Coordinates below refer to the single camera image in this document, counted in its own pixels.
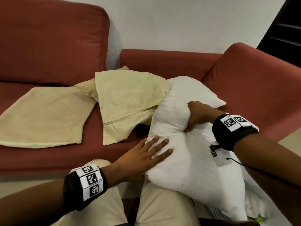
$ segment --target black wristband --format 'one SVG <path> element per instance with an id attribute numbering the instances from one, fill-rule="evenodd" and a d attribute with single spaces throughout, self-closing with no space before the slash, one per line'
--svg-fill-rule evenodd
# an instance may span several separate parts
<path id="1" fill-rule="evenodd" d="M 258 133 L 258 130 L 254 128 L 253 126 L 240 126 L 238 129 L 231 131 L 227 125 L 225 125 L 225 122 L 221 121 L 222 118 L 229 116 L 228 114 L 223 114 L 215 119 L 213 126 L 212 126 L 212 132 L 216 139 L 216 141 L 219 143 L 221 148 L 233 151 L 234 144 L 242 139 L 243 137 L 252 134 L 252 133 Z M 234 118 L 230 117 L 229 119 L 232 119 L 231 122 L 233 124 L 239 124 Z"/>
<path id="2" fill-rule="evenodd" d="M 63 197 L 66 208 L 69 211 L 81 211 L 107 189 L 107 179 L 95 164 L 73 169 L 64 181 Z"/>

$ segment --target sofa armrest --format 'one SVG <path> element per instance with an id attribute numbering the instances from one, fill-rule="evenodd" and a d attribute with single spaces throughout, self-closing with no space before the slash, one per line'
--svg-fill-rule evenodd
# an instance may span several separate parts
<path id="1" fill-rule="evenodd" d="M 227 105 L 280 141 L 301 127 L 301 68 L 242 43 L 230 46 L 202 82 Z"/>
<path id="2" fill-rule="evenodd" d="M 120 65 L 166 79 L 185 75 L 201 80 L 221 54 L 123 49 Z"/>

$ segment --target khaki trousers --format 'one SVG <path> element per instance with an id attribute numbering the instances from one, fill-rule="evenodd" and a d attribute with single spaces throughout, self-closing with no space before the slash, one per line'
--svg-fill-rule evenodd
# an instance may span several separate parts
<path id="1" fill-rule="evenodd" d="M 92 161 L 99 167 L 106 160 Z M 118 188 L 112 187 L 80 212 L 62 217 L 59 226 L 114 226 L 127 223 Z M 146 180 L 140 197 L 135 225 L 137 226 L 200 226 L 194 205 L 179 192 L 160 188 Z"/>

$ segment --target red sofa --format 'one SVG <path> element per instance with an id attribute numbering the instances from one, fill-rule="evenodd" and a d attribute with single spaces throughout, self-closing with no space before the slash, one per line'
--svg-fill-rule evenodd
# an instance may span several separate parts
<path id="1" fill-rule="evenodd" d="M 104 9 L 60 0 L 0 0 L 0 114 L 36 86 L 72 86 L 105 70 L 109 18 Z M 124 49 L 121 66 L 203 82 L 260 132 L 279 141 L 301 126 L 301 69 L 242 43 L 224 54 Z M 97 105 L 81 144 L 44 149 L 0 146 L 0 176 L 66 173 L 92 159 L 111 162 L 148 134 L 103 146 Z"/>

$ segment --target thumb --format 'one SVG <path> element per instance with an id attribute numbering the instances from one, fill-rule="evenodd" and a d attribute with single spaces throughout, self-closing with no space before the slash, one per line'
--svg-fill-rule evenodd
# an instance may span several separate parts
<path id="1" fill-rule="evenodd" d="M 189 120 L 188 120 L 188 126 L 185 129 L 185 132 L 186 133 L 191 132 L 194 129 L 194 125 L 195 125 L 194 119 L 192 117 L 190 117 Z"/>

